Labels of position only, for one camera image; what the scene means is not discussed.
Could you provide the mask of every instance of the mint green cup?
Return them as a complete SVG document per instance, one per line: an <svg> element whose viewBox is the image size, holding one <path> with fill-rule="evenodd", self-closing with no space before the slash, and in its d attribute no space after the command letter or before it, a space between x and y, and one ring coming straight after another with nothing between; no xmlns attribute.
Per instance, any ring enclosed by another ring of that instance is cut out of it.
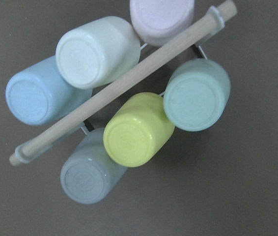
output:
<svg viewBox="0 0 278 236"><path fill-rule="evenodd" d="M164 93L168 119L180 129L200 131L223 113L231 85L226 71L208 59L194 59L175 70Z"/></svg>

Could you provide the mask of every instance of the wooden dowel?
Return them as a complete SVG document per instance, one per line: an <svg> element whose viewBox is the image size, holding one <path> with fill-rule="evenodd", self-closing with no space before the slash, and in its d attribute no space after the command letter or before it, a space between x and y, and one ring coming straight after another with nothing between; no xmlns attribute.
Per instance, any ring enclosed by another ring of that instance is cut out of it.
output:
<svg viewBox="0 0 278 236"><path fill-rule="evenodd" d="M218 10L224 18L224 21L229 20L237 13L236 6L231 0L222 3L218 7ZM29 158L36 155L40 150L46 148L52 142L62 137L79 123L108 105L118 96L129 90L216 28L217 23L215 18L210 14L206 14L184 32L174 37L170 42L130 69L120 79L105 87L73 112L25 144L21 148L23 155ZM10 156L9 160L12 165L17 166L21 164L15 153Z"/></svg>

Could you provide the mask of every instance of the wooden rod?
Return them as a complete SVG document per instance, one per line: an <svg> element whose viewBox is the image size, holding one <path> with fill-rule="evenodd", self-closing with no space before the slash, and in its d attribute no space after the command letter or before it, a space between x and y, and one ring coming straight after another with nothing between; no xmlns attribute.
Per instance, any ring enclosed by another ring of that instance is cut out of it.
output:
<svg viewBox="0 0 278 236"><path fill-rule="evenodd" d="M224 21L229 20L237 13L236 6L231 0L222 3L218 7L218 10ZM48 145L76 127L79 123L89 118L181 52L198 42L210 32L214 31L217 26L215 18L210 14L206 14L184 32L174 37L170 42L130 69L121 78L106 86L42 134L27 142L21 148L23 156L28 158L35 156L40 150L46 148ZM10 156L9 160L14 166L21 164L15 153Z"/></svg>

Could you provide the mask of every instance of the plastic cup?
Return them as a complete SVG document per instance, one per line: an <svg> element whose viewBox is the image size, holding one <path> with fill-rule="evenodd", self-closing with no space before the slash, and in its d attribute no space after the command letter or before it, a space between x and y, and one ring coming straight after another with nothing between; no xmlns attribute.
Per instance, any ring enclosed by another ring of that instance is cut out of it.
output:
<svg viewBox="0 0 278 236"><path fill-rule="evenodd" d="M140 38L163 46L192 24L194 0L130 0L130 15Z"/></svg>
<svg viewBox="0 0 278 236"><path fill-rule="evenodd" d="M102 200L127 170L106 153L103 132L103 128L91 131L62 167L61 186L75 202L93 204Z"/></svg>
<svg viewBox="0 0 278 236"><path fill-rule="evenodd" d="M140 41L125 20L108 16L67 32L56 48L60 73L72 86L95 88L135 66Z"/></svg>
<svg viewBox="0 0 278 236"><path fill-rule="evenodd" d="M220 118L230 89L226 71L216 62L190 60L177 68L168 82L165 113L180 129L206 129Z"/></svg>
<svg viewBox="0 0 278 236"><path fill-rule="evenodd" d="M150 92L131 97L109 121L104 146L118 164L137 167L149 161L171 137L175 126L163 109L163 98Z"/></svg>
<svg viewBox="0 0 278 236"><path fill-rule="evenodd" d="M77 89L64 81L55 56L17 73L6 87L6 102L11 113L29 125L42 125L61 118L91 95L91 89Z"/></svg>

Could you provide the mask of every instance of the gray background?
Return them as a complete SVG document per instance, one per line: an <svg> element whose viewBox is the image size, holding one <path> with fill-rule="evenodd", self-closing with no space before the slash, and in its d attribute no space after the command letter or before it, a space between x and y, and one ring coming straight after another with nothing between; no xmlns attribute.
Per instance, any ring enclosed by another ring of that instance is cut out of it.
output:
<svg viewBox="0 0 278 236"><path fill-rule="evenodd" d="M194 20L221 2L196 1ZM129 21L129 3L0 0L0 235L278 236L278 1L235 2L238 15L203 45L232 82L221 119L201 132L176 129L150 162L129 169L103 201L85 206L71 201L59 181L83 133L12 167L14 148L48 126L16 120L4 91L12 75L53 55L70 29L107 15ZM174 59L136 90L149 84L162 90L185 59ZM95 126L130 95L95 114Z"/></svg>

